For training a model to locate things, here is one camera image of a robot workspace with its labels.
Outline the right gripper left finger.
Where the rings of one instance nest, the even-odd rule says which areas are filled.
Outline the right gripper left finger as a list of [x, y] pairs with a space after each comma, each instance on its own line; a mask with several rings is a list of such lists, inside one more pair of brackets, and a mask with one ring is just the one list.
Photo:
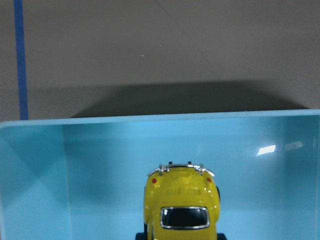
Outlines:
[[135, 235], [135, 240], [146, 240], [146, 234], [144, 232], [137, 232]]

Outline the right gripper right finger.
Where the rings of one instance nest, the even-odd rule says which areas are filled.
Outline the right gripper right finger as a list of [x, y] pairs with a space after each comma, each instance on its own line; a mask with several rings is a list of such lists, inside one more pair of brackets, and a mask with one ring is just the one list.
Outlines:
[[227, 240], [227, 237], [224, 233], [218, 232], [217, 233], [217, 240]]

